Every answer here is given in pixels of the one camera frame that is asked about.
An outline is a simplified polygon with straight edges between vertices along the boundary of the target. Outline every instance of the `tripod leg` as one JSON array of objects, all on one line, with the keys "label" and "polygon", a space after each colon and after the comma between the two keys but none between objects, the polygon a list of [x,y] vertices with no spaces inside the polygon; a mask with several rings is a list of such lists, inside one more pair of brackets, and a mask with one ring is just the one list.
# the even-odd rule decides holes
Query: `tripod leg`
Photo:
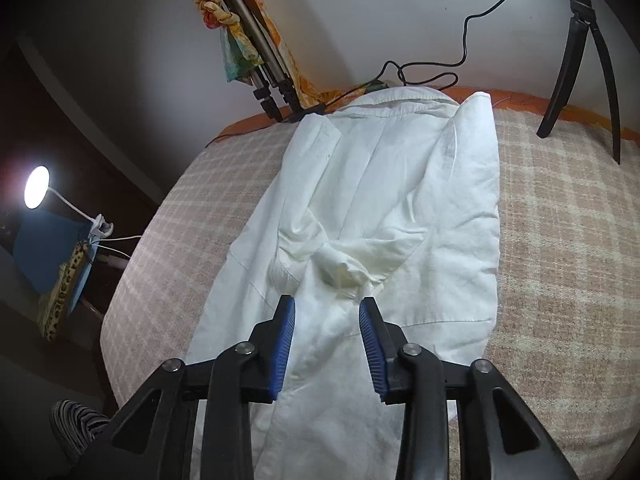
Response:
[{"label": "tripod leg", "polygon": [[556,81],[554,92],[551,94],[545,116],[538,127],[537,135],[541,139],[549,136],[551,129],[558,120],[560,110],[569,101],[571,90],[574,89],[575,79],[578,77],[588,30],[589,25],[572,16],[569,22],[569,35],[566,38],[566,47],[564,48],[564,57],[562,58],[558,80]]},{"label": "tripod leg", "polygon": [[607,85],[607,97],[609,98],[609,113],[611,115],[611,133],[613,134],[613,158],[620,164],[620,109],[618,107],[618,91],[616,90],[616,79],[613,75],[613,65],[609,57],[609,49],[604,42],[602,33],[598,25],[591,23],[591,33],[593,41],[596,44],[602,72],[604,73],[604,82]]}]

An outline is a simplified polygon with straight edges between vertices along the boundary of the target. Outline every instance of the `beige plaid fabric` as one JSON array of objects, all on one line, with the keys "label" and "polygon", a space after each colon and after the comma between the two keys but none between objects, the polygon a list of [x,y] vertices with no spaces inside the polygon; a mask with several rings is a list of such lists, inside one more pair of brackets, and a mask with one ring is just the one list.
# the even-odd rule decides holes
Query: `beige plaid fabric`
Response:
[{"label": "beige plaid fabric", "polygon": [[[582,479],[603,479],[640,427],[640,150],[610,134],[494,110],[500,145],[500,307],[487,356]],[[226,251],[276,175],[294,131],[278,124],[207,148],[165,199],[104,319],[125,402],[183,356]],[[452,428],[457,470],[457,431]]]}]

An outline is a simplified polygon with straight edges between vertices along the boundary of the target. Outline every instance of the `tripod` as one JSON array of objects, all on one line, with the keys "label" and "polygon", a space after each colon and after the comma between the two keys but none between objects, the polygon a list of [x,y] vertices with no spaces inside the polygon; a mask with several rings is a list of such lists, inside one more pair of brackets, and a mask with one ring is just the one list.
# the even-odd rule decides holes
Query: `tripod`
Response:
[{"label": "tripod", "polygon": [[607,86],[613,134],[613,158],[620,164],[620,110],[609,50],[596,23],[596,13],[591,7],[591,0],[571,0],[571,10],[574,15],[569,22],[569,35],[566,39],[560,73],[537,134],[541,139],[548,137],[558,120],[560,110],[568,103],[575,79],[578,77],[584,45],[587,41],[587,31],[591,29]]}]

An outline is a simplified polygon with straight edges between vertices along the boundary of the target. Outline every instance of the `plaid blanket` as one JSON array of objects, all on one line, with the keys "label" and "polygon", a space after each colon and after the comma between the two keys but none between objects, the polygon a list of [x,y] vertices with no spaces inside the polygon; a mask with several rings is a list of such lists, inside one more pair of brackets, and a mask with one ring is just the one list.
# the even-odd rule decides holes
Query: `plaid blanket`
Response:
[{"label": "plaid blanket", "polygon": [[[640,428],[640,149],[559,121],[494,110],[500,146],[498,322],[487,357],[582,479],[604,479]],[[213,143],[138,244],[100,342],[120,404],[185,354],[229,245],[277,174],[295,126]],[[452,468],[458,467],[452,426]]]}]

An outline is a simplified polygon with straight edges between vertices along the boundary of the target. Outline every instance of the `checkered bedspread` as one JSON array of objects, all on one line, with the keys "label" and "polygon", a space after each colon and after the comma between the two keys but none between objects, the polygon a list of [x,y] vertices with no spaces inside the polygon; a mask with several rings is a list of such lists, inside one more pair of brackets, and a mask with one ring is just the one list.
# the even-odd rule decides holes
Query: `checkered bedspread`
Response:
[{"label": "checkered bedspread", "polygon": [[[500,145],[498,323],[487,357],[582,479],[604,479],[640,428],[640,149],[494,110]],[[100,342],[120,404],[183,356],[216,273],[280,168],[294,126],[214,143],[146,229]],[[455,441],[455,428],[451,440]],[[458,452],[452,449],[453,468]]]}]

